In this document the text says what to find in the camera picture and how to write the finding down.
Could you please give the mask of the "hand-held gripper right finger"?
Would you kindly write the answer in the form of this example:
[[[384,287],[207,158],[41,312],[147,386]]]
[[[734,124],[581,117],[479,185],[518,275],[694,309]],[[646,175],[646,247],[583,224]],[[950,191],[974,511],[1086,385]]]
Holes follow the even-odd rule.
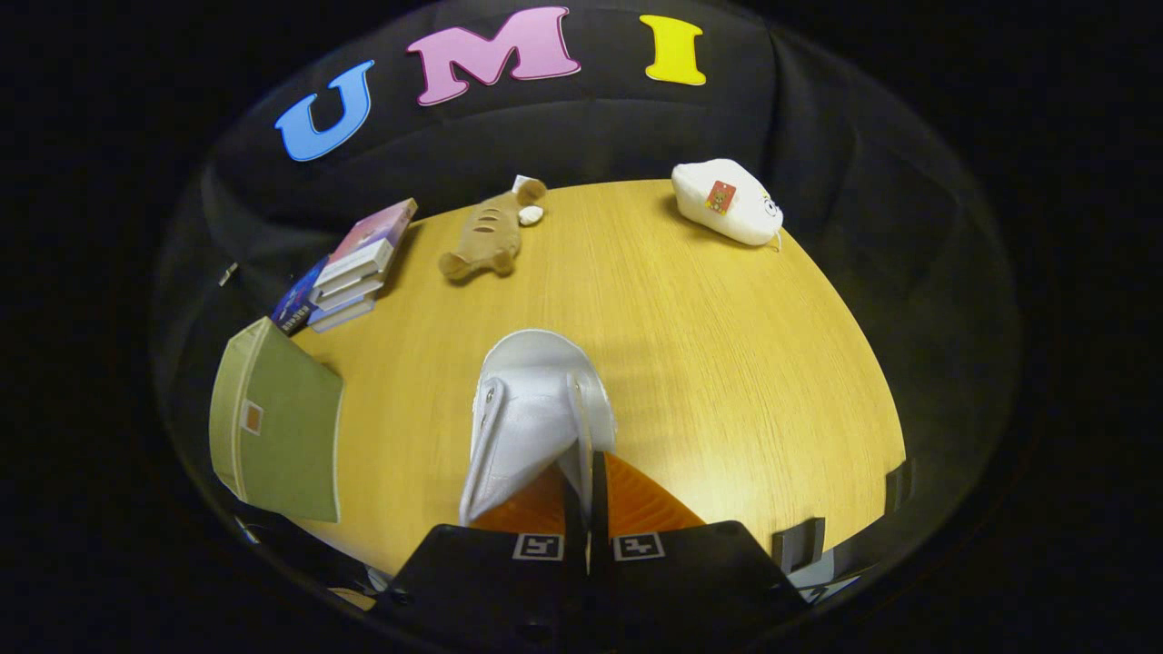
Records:
[[[599,651],[755,651],[809,613],[741,523],[702,520],[611,452],[592,471],[587,619]]]

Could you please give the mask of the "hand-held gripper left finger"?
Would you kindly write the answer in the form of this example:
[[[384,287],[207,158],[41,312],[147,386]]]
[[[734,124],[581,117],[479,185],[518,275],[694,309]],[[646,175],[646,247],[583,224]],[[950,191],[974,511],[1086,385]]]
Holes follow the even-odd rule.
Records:
[[[568,651],[587,531],[571,484],[556,490],[561,529],[431,527],[381,593],[379,624],[424,651]]]

